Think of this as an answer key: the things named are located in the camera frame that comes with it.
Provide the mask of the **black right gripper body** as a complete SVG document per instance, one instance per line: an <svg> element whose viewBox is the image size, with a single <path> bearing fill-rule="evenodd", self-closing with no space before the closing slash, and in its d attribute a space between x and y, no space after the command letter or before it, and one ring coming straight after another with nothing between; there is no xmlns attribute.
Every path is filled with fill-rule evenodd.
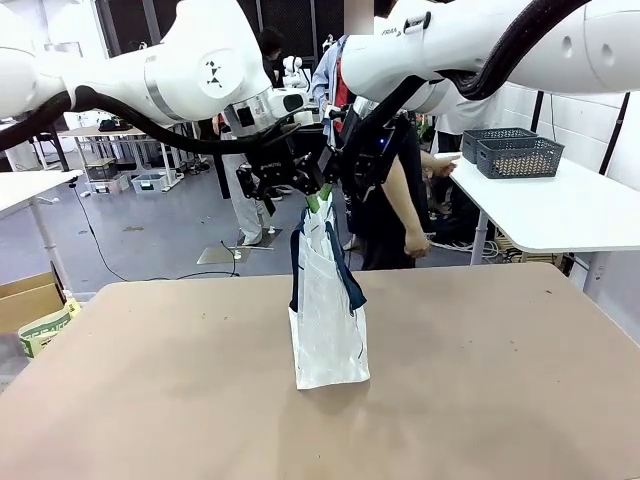
<svg viewBox="0 0 640 480"><path fill-rule="evenodd" d="M351 195L365 185L381 185L387 179L400 150L400 120L379 127L357 125L342 149L342 183Z"/></svg>

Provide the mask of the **person's right hand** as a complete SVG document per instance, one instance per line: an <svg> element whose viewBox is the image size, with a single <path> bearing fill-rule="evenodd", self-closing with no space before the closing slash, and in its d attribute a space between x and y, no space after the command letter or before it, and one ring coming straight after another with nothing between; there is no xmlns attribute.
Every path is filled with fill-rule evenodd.
<svg viewBox="0 0 640 480"><path fill-rule="evenodd" d="M425 234L420 230L407 231L405 234L405 253L411 258L424 257L431 249L431 244Z"/></svg>

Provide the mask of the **person's left hand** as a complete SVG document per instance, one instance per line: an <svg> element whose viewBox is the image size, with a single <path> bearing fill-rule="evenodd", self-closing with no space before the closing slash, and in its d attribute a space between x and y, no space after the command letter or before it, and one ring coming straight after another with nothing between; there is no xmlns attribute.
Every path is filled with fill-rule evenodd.
<svg viewBox="0 0 640 480"><path fill-rule="evenodd" d="M457 167L457 161L460 159L458 154L455 155L429 155L426 169L431 171L435 176L447 177Z"/></svg>

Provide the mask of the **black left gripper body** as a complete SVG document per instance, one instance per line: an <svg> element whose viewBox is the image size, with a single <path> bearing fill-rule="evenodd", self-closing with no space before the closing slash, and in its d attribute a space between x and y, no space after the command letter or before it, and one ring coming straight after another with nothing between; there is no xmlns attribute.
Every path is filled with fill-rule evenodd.
<svg viewBox="0 0 640 480"><path fill-rule="evenodd" d="M326 136L321 124L284 124L269 134L258 150L246 157L261 185L266 188L293 187L294 160L311 153L318 164L325 147Z"/></svg>

